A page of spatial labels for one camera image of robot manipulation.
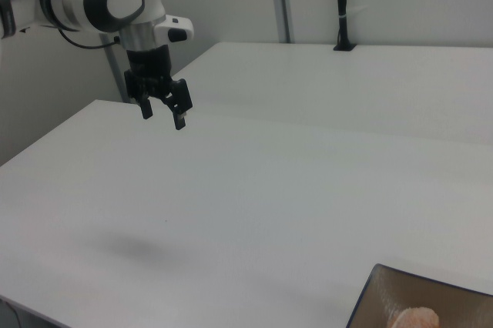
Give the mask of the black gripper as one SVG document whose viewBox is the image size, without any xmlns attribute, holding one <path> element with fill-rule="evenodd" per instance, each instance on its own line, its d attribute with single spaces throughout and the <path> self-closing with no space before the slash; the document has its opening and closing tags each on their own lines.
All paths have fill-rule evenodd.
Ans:
<svg viewBox="0 0 493 328">
<path fill-rule="evenodd" d="M 186 113 L 193 107 L 185 79 L 174 81 L 169 46 L 146 51 L 126 51 L 129 69 L 125 71 L 128 95 L 139 103 L 144 119 L 153 116 L 149 97 L 161 99 L 173 114 L 176 130 L 186 126 Z"/>
</svg>

